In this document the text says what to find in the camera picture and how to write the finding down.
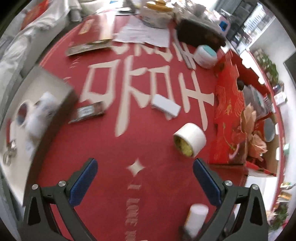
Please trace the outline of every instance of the teal lid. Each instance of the teal lid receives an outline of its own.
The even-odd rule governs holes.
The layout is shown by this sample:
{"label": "teal lid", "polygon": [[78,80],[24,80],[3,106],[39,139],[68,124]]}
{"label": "teal lid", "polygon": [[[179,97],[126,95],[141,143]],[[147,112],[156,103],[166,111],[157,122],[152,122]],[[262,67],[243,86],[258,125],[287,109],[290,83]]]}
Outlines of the teal lid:
{"label": "teal lid", "polygon": [[202,47],[209,55],[211,56],[217,56],[216,52],[210,47],[210,46],[207,46],[207,45],[204,45]]}

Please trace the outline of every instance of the blue object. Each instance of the blue object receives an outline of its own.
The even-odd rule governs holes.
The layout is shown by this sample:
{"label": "blue object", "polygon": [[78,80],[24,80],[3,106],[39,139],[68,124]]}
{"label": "blue object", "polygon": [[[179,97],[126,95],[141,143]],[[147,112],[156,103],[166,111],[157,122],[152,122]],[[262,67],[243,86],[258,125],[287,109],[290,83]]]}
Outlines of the blue object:
{"label": "blue object", "polygon": [[96,159],[92,159],[70,190],[69,203],[72,207],[81,203],[97,172],[98,163]]}
{"label": "blue object", "polygon": [[208,45],[204,45],[203,46],[203,49],[209,54],[211,55],[212,57],[215,57],[217,56],[216,52]]}
{"label": "blue object", "polygon": [[228,26],[227,23],[225,23],[224,21],[221,21],[221,23],[219,24],[220,28],[222,29],[222,31],[224,32]]}
{"label": "blue object", "polygon": [[210,204],[219,207],[222,204],[221,191],[198,159],[193,162],[193,173],[198,179]]}

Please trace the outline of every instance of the small packet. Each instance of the small packet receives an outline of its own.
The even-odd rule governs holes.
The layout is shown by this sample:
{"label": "small packet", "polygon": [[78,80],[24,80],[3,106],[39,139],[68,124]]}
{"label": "small packet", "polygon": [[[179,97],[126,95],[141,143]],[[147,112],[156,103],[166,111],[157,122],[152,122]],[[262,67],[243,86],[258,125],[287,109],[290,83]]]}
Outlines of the small packet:
{"label": "small packet", "polygon": [[71,117],[70,123],[83,121],[95,116],[104,114],[104,104],[102,101],[93,103],[91,105],[78,108]]}

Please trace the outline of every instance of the red book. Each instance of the red book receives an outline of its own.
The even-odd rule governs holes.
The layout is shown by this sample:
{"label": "red book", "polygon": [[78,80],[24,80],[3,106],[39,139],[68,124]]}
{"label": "red book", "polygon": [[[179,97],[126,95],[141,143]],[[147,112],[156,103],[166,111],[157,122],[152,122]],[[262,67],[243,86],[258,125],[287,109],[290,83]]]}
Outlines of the red book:
{"label": "red book", "polygon": [[114,11],[87,16],[73,34],[66,54],[111,47],[114,20]]}
{"label": "red book", "polygon": [[47,10],[48,4],[49,0],[44,0],[29,11],[22,22],[21,30],[23,30],[29,23],[40,17]]}

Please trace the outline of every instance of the white jar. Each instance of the white jar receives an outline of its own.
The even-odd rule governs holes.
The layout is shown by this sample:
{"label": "white jar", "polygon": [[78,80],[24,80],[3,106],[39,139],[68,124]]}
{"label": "white jar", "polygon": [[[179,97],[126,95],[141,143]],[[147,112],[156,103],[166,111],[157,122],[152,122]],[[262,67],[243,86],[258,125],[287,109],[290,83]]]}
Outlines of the white jar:
{"label": "white jar", "polygon": [[205,68],[210,69],[217,63],[218,58],[216,52],[207,45],[200,45],[193,54],[195,62]]}

